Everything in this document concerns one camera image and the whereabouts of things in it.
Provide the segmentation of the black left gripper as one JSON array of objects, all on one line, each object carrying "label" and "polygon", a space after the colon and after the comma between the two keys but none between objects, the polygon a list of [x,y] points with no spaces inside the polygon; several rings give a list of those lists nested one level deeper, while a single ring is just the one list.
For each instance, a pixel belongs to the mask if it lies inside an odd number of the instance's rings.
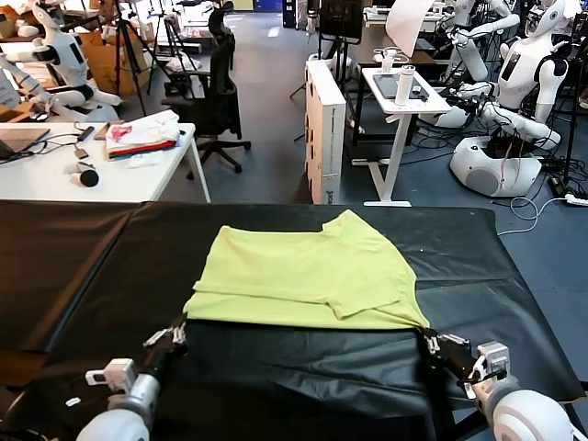
[{"label": "black left gripper", "polygon": [[142,343],[144,348],[151,348],[145,357],[146,374],[163,379],[171,364],[187,352],[185,326],[186,322],[181,322],[162,329]]}]

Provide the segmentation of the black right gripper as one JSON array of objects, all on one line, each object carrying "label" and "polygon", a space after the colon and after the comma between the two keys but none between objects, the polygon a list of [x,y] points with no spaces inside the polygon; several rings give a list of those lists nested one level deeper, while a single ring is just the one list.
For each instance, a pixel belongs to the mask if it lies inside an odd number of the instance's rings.
[{"label": "black right gripper", "polygon": [[435,330],[422,330],[426,349],[431,357],[437,357],[456,378],[467,379],[477,358],[472,355],[468,339],[454,334],[440,334]]}]

